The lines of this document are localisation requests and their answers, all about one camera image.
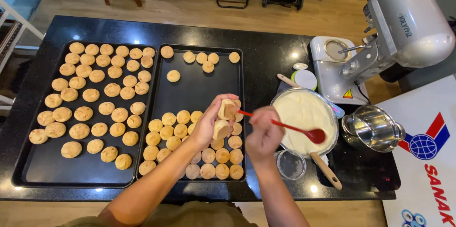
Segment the baking tray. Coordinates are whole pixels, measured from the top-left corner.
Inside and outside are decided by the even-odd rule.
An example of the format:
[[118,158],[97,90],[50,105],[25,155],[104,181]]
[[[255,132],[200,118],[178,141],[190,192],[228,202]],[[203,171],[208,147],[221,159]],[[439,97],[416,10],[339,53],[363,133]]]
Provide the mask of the baking tray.
[[[70,137],[68,134],[69,129],[77,124],[81,123],[80,121],[74,118],[74,115],[68,121],[64,122],[66,126],[66,132],[63,136],[59,138],[49,138],[47,142],[39,145],[32,144],[28,139],[28,134],[36,129],[36,128],[44,128],[39,125],[37,122],[37,115],[45,110],[54,109],[46,107],[44,104],[44,99],[47,95],[51,93],[60,93],[58,91],[53,90],[51,83],[56,78],[64,78],[66,80],[70,80],[72,77],[76,76],[73,74],[71,76],[63,76],[59,72],[60,66],[65,63],[65,56],[67,53],[70,52],[69,45],[73,42],[80,42],[87,46],[91,43],[98,45],[99,47],[104,43],[97,43],[97,42],[89,42],[89,41],[70,41],[68,42],[62,49],[62,53],[59,55],[57,60],[56,66],[54,70],[43,70],[43,71],[51,71],[52,75],[49,80],[46,82],[48,83],[46,89],[43,91],[41,96],[41,100],[37,111],[33,117],[33,120],[30,124],[26,139],[22,145],[22,149],[20,151],[18,160],[14,167],[14,173],[11,178],[11,182],[14,186],[22,186],[22,187],[64,187],[64,188],[125,188],[130,185],[134,181],[134,173],[136,172],[136,165],[138,156],[140,155],[139,148],[140,143],[138,142],[134,146],[126,146],[122,142],[122,136],[120,137],[113,137],[110,135],[109,130],[108,132],[102,137],[95,137],[91,133],[84,138],[83,140],[79,140],[83,146],[83,150],[81,154],[73,159],[66,159],[64,158],[61,153],[60,149],[62,148],[63,144],[69,141],[73,141],[74,139]],[[152,47],[156,50],[154,46],[151,45],[139,45],[139,44],[124,44],[124,43],[110,43],[114,50],[119,45],[125,45],[129,49],[139,48],[144,49],[146,47]],[[108,128],[114,124],[114,121],[111,119],[111,115],[102,115],[98,111],[98,106],[103,102],[112,102],[114,103],[116,108],[125,108],[128,110],[128,116],[132,115],[130,112],[130,105],[133,102],[144,102],[146,104],[146,110],[143,114],[140,115],[143,123],[139,128],[130,128],[124,122],[126,126],[126,131],[135,131],[140,136],[140,141],[143,140],[145,136],[145,128],[147,128],[147,113],[149,112],[149,101],[152,97],[152,85],[153,77],[155,76],[154,71],[157,68],[157,65],[154,64],[151,68],[145,69],[144,67],[140,66],[139,70],[134,72],[129,72],[126,68],[128,60],[131,58],[127,56],[125,58],[126,63],[122,67],[122,76],[116,79],[112,79],[108,76],[107,71],[111,64],[107,67],[100,67],[96,63],[92,64],[91,67],[93,70],[103,70],[106,74],[105,79],[100,83],[93,83],[86,78],[86,85],[78,90],[78,97],[76,100],[72,102],[63,101],[60,107],[67,107],[71,109],[74,114],[74,111],[81,106],[88,106],[92,108],[94,111],[94,115],[88,121],[84,121],[82,123],[87,124],[90,128],[95,123],[103,122],[108,125]],[[116,97],[108,97],[104,93],[104,87],[109,83],[117,83],[121,87],[124,87],[122,81],[123,78],[127,75],[134,75],[138,76],[138,73],[141,70],[148,70],[151,72],[152,80],[149,82],[150,89],[149,92],[145,95],[138,95],[136,94],[130,100],[124,100],[120,97],[120,95]],[[86,102],[82,98],[82,93],[84,90],[88,88],[95,88],[100,92],[100,98],[95,102]],[[105,163],[100,159],[100,153],[97,154],[90,154],[87,152],[87,143],[93,139],[99,138],[104,141],[104,148],[108,146],[114,146],[117,148],[120,154],[127,153],[132,158],[131,166],[126,170],[118,170],[115,166],[114,161]]]
[[[149,107],[150,112],[148,113],[147,123],[152,119],[161,119],[163,114],[167,112],[172,112],[176,115],[181,110],[188,110],[192,113],[195,110],[204,112],[211,102],[214,100],[215,96],[219,94],[232,93],[239,96],[241,101],[241,108],[244,106],[244,82],[243,82],[243,64],[242,64],[242,51],[240,49],[228,49],[228,48],[213,48],[213,47],[200,47],[200,46],[191,46],[191,45],[178,45],[178,44],[162,44],[160,49],[163,46],[170,46],[174,49],[174,56],[170,59],[165,59],[158,52],[157,59],[155,64],[159,68],[155,72],[153,77],[153,87],[152,93],[154,97],[150,101],[151,107]],[[186,63],[183,59],[183,54],[186,51],[191,51],[195,56],[199,52],[204,52],[206,54],[217,53],[219,55],[219,62],[215,64],[214,71],[211,73],[206,73],[202,71],[202,65],[194,61],[193,63]],[[231,63],[228,59],[228,56],[232,52],[237,52],[241,56],[241,59],[237,63]],[[166,75],[171,70],[177,70],[180,72],[180,79],[177,82],[169,82],[166,78]],[[217,177],[206,180],[201,177],[201,175],[194,179],[190,180],[186,176],[178,180],[178,182],[241,182],[245,180],[246,177],[246,153],[245,153],[245,120],[239,122],[242,125],[242,133],[239,135],[243,141],[242,154],[244,159],[240,164],[244,170],[244,175],[241,179],[235,180],[231,177],[228,177],[224,180],[220,180]],[[137,161],[137,167],[144,161],[142,157],[144,148],[147,146],[145,142],[145,136],[141,140],[140,144],[140,157]],[[158,148],[166,148],[166,141],[161,141],[158,144]],[[225,138],[225,145],[228,151],[231,151],[232,148],[228,146],[228,138]],[[204,162],[200,160],[198,166],[202,166]],[[217,160],[214,160],[212,163],[214,166],[218,165]],[[230,161],[226,162],[226,165],[230,167],[232,163]],[[136,178],[141,178],[142,175],[137,171]]]

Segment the warning sticker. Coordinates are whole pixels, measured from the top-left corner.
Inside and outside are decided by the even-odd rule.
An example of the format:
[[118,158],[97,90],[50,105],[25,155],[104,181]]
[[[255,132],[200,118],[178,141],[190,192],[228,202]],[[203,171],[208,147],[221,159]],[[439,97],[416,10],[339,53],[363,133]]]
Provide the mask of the warning sticker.
[[351,94],[352,94],[351,89],[349,89],[349,90],[343,95],[343,98],[346,98],[346,99],[353,99],[353,96],[352,96]]

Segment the silver stand mixer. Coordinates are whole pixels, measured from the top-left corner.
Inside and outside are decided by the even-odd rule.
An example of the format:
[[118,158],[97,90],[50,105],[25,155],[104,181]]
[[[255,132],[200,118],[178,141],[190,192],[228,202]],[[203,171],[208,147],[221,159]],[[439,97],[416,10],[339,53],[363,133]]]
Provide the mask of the silver stand mixer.
[[377,30],[367,44],[334,37],[311,41],[318,91],[330,102],[367,104],[367,79],[395,62],[414,68],[437,64],[454,49],[455,35],[435,0],[369,0],[363,11],[364,32]]

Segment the black countertop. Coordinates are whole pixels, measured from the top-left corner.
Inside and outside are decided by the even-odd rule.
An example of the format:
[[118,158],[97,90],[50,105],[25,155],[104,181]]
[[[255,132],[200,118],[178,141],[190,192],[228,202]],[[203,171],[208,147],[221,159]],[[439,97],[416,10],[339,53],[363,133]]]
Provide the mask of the black countertop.
[[[122,189],[19,188],[14,187],[10,181],[17,155],[28,135],[27,129],[40,102],[43,88],[51,82],[49,70],[54,68],[65,43],[78,39],[103,43],[138,43],[154,45],[157,48],[162,43],[239,48],[244,55],[244,107],[247,112],[269,105],[279,85],[277,73],[290,76],[293,73],[292,65],[297,62],[308,64],[309,70],[313,71],[307,50],[311,36],[55,16],[0,134],[2,200],[110,201],[122,192]],[[246,133],[250,132],[251,126],[247,125]],[[343,140],[339,139],[337,147],[353,153]],[[332,162],[332,155],[328,154],[328,157]],[[357,162],[351,161],[355,166],[350,168],[362,167],[356,166]],[[367,189],[337,190],[330,187],[311,160],[307,161],[307,171],[302,179],[285,181],[285,184],[297,201],[396,198],[394,191],[366,191],[377,190],[371,187],[368,173],[358,171],[355,176],[350,176],[350,172],[346,171],[340,173],[345,175],[343,178],[339,177],[342,184],[345,184],[345,181],[361,182]],[[246,181],[177,183],[164,202],[180,203],[192,200],[260,201],[258,180],[248,155]]]

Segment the red spatula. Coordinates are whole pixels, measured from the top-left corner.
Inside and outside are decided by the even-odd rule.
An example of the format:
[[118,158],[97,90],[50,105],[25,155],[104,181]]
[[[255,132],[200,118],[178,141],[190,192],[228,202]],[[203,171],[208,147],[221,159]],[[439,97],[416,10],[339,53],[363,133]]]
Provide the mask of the red spatula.
[[[242,111],[242,110],[239,110],[238,113],[244,114],[244,115],[246,115],[248,117],[253,116],[253,114],[245,112],[245,111]],[[289,125],[284,124],[282,122],[276,121],[274,119],[271,119],[271,122],[274,125],[278,125],[278,126],[285,127],[285,128],[288,128],[288,129],[291,129],[291,130],[294,130],[294,131],[301,132],[301,133],[305,134],[309,138],[309,140],[311,142],[315,143],[315,144],[323,143],[325,141],[325,139],[326,139],[326,133],[325,133],[325,131],[323,131],[321,129],[314,129],[314,130],[310,130],[310,131],[305,131],[305,130],[299,129],[297,127],[289,126]]]

